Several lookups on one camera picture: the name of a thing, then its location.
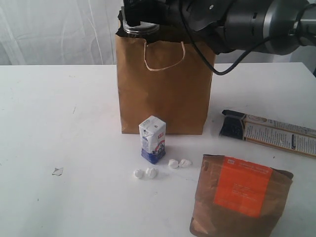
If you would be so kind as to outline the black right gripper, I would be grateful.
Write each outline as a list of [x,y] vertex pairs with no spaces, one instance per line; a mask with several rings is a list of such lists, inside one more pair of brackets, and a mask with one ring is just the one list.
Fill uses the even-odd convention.
[[225,39],[224,27],[231,0],[124,0],[122,14],[129,26],[141,22],[161,24],[176,41],[203,41],[215,54],[232,49]]

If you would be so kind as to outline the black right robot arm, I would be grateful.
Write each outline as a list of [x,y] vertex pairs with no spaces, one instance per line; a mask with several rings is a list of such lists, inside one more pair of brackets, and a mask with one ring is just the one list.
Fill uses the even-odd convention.
[[286,55],[316,34],[316,6],[307,0],[126,0],[123,7],[128,25],[183,28],[216,54]]

